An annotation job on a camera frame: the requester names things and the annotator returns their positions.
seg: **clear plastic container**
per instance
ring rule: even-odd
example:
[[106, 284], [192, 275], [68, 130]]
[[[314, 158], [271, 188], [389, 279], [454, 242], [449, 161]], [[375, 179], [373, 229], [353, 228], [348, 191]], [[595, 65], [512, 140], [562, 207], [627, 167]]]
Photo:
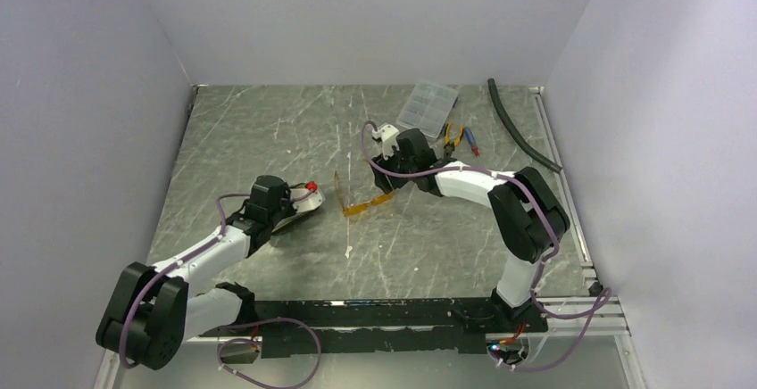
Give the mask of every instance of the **clear plastic container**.
[[457, 90], [428, 81], [415, 85], [397, 124], [404, 128], [419, 128], [427, 137], [439, 137], [455, 101]]

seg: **table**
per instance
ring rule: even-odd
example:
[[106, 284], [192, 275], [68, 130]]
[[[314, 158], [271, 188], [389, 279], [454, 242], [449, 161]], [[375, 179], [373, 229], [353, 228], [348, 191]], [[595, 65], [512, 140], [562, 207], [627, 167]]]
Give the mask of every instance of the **table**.
[[[454, 157], [492, 170], [532, 165], [557, 194], [560, 180], [515, 145], [486, 85], [452, 87], [460, 95], [449, 120], [455, 127], [470, 126], [481, 151], [476, 158], [463, 141]], [[317, 214], [221, 272], [216, 282], [237, 282], [261, 300], [490, 295], [502, 275], [505, 249], [489, 209], [422, 193], [411, 183], [358, 216], [341, 213], [334, 172], [350, 203], [380, 195], [362, 157], [361, 126], [365, 120], [394, 123], [411, 91], [412, 86], [201, 87], [148, 260], [171, 257], [207, 236], [219, 223], [215, 197], [249, 192], [258, 175], [271, 174], [290, 184], [314, 180], [326, 202]], [[521, 134], [549, 155], [548, 128], [528, 88], [499, 92]], [[442, 143], [432, 145], [437, 155]], [[369, 150], [379, 153], [373, 143]], [[233, 211], [240, 203], [229, 199], [224, 205]], [[587, 295], [579, 242], [572, 228], [547, 266], [541, 295]]]

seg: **screwdriver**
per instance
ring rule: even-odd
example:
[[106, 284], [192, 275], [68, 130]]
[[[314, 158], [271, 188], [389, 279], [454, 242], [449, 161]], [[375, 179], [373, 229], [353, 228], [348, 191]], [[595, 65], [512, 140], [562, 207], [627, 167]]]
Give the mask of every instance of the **screwdriver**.
[[473, 137], [473, 132], [470, 131], [470, 128], [466, 127], [462, 130], [462, 133], [465, 135], [465, 140], [470, 144], [470, 150], [473, 152], [473, 155], [478, 157], [478, 145], [476, 145], [476, 138]]

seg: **plier handle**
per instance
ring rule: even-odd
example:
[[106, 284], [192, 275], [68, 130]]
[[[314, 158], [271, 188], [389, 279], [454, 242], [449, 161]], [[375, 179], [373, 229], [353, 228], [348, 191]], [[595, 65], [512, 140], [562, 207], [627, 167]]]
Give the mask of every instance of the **plier handle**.
[[460, 144], [462, 140], [462, 131], [465, 129], [463, 125], [460, 126], [460, 132], [454, 140], [450, 140], [449, 131], [452, 128], [452, 123], [445, 123], [445, 158], [452, 157], [454, 148]]

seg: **yellow-handled pliers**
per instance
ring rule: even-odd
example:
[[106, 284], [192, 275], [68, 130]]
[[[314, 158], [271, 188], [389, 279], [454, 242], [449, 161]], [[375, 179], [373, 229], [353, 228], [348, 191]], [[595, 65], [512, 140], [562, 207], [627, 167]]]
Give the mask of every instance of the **yellow-handled pliers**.
[[460, 133], [458, 133], [457, 137], [454, 140], [450, 140], [449, 131], [451, 127], [452, 127], [452, 123], [445, 124], [445, 158], [447, 159], [452, 157], [454, 148], [460, 144], [460, 141], [462, 139], [462, 131], [465, 129], [465, 127], [461, 125]]

